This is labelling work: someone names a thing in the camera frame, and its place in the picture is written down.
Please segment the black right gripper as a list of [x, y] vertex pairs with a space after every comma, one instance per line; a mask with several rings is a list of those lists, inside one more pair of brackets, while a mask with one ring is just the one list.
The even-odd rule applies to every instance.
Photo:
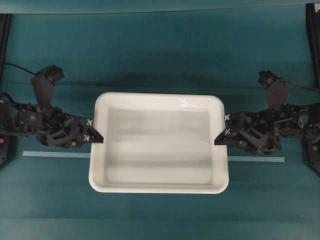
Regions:
[[283, 138], [303, 137], [303, 115], [304, 106], [291, 104], [258, 112], [226, 113], [224, 132], [215, 138], [214, 144], [251, 154], [273, 154], [282, 150]]

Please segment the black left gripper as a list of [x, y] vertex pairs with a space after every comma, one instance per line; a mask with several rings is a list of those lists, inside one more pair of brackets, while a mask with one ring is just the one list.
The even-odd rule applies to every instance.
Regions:
[[104, 143], [90, 118], [71, 115], [57, 107], [19, 103], [14, 128], [21, 137], [35, 137], [42, 145], [79, 148], [85, 144]]

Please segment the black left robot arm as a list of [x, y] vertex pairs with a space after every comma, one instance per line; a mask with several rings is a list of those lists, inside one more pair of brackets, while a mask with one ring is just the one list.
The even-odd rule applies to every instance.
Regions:
[[34, 137], [49, 147], [80, 148], [120, 141], [224, 146], [229, 130], [223, 104], [212, 95], [107, 92], [97, 98], [90, 118], [50, 104], [16, 102], [4, 93], [0, 133]]

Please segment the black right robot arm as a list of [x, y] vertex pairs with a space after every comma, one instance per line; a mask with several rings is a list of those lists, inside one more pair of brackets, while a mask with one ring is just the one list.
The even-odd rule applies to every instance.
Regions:
[[225, 129], [215, 138], [216, 146], [237, 148], [251, 154], [273, 154], [282, 150], [283, 138], [320, 140], [320, 104], [285, 104], [258, 112], [230, 112]]

